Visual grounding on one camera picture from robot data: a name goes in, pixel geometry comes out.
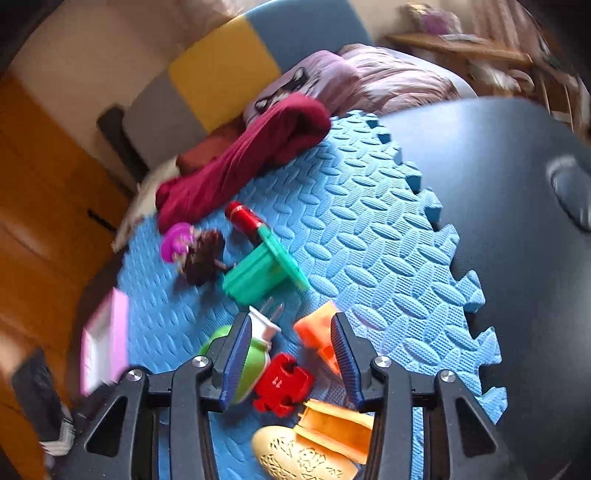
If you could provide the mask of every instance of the teal toy container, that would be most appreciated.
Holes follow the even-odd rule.
[[[241,305],[254,305],[287,279],[299,290],[308,290],[306,275],[270,228],[261,225],[258,234],[262,243],[224,276],[224,293]]]

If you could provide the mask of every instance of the dark red cloth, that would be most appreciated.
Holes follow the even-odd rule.
[[[201,170],[163,183],[156,192],[158,230],[196,223],[224,205],[256,175],[285,165],[330,130],[326,108],[294,93],[267,110],[223,155]]]

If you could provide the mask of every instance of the orange plastic piece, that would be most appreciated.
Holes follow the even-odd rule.
[[[374,418],[348,408],[309,399],[295,432],[333,452],[365,465]]]
[[[340,310],[331,301],[294,324],[294,330],[306,348],[314,348],[335,375],[340,376],[335,349],[330,341],[330,321]]]

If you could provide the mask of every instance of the computer mouse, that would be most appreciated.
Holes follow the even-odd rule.
[[[548,164],[548,179],[571,220],[591,232],[591,176],[571,155]]]

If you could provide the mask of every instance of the black tabletop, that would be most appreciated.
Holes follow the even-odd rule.
[[[502,363],[480,369],[485,391],[508,390],[498,428],[530,479],[550,479],[591,432],[591,233],[563,212],[547,168],[565,154],[589,166],[591,150],[520,99],[381,122],[441,200],[441,224],[460,235],[452,273],[476,270],[482,282],[486,305],[469,325],[473,336],[493,326],[501,346]]]

